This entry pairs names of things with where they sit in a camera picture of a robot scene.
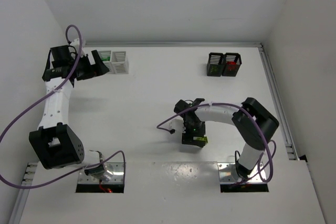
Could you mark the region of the lime lego brick large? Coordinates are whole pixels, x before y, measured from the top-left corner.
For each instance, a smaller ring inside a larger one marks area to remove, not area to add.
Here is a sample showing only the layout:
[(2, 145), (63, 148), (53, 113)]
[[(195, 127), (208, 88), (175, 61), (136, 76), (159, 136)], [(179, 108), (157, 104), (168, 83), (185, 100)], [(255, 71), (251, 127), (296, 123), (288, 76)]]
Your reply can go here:
[(207, 144), (207, 143), (208, 143), (207, 136), (195, 136), (195, 137), (193, 137), (193, 140), (194, 140), (194, 141), (202, 142), (202, 143), (204, 143), (204, 144)]

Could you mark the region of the lime lego brick small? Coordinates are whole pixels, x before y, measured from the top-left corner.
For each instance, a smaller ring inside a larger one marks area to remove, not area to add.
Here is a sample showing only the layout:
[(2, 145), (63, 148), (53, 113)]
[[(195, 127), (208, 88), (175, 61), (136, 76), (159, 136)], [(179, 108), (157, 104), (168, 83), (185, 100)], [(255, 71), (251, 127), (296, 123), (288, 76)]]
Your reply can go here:
[(209, 69), (209, 74), (211, 74), (212, 76), (216, 76), (218, 75), (219, 73), (219, 68), (218, 66), (212, 66), (210, 69)]

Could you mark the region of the red lego brick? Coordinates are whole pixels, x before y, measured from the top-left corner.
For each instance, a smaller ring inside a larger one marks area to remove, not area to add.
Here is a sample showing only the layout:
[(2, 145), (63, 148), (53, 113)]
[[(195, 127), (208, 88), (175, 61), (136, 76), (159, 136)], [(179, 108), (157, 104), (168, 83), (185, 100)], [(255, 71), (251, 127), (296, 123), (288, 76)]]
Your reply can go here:
[(239, 68), (239, 65), (234, 61), (227, 62), (226, 66), (227, 66), (227, 71), (229, 72), (236, 72), (237, 68)]

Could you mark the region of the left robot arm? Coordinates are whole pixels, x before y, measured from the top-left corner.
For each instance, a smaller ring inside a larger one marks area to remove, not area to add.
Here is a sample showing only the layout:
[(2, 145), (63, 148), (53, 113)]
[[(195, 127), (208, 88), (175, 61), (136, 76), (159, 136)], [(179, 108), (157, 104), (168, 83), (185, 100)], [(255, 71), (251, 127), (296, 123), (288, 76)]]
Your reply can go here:
[(45, 169), (82, 165), (86, 175), (98, 177), (106, 170), (102, 153), (85, 149), (70, 128), (69, 101), (76, 81), (102, 76), (109, 69), (97, 50), (91, 52), (94, 64), (82, 52), (75, 66), (78, 49), (78, 46), (67, 45), (50, 49), (42, 77), (48, 98), (38, 129), (29, 134), (29, 142)]

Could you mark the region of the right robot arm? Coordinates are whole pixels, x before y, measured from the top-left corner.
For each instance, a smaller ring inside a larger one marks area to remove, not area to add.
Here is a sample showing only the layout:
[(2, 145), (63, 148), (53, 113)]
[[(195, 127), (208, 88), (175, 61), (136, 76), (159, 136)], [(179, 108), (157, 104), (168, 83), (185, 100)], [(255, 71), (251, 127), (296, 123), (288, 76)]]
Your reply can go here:
[(174, 115), (179, 100), (203, 98), (207, 102), (241, 104), (256, 98), (273, 112), (264, 68), (259, 61), (245, 61), (238, 75), (208, 77), (202, 59), (140, 61), (130, 74), (106, 75), (93, 81), (95, 146), (106, 155), (123, 150), (132, 163), (208, 162), (232, 159), (245, 142), (234, 126), (206, 123), (208, 144), (183, 145), (181, 134), (158, 130)]

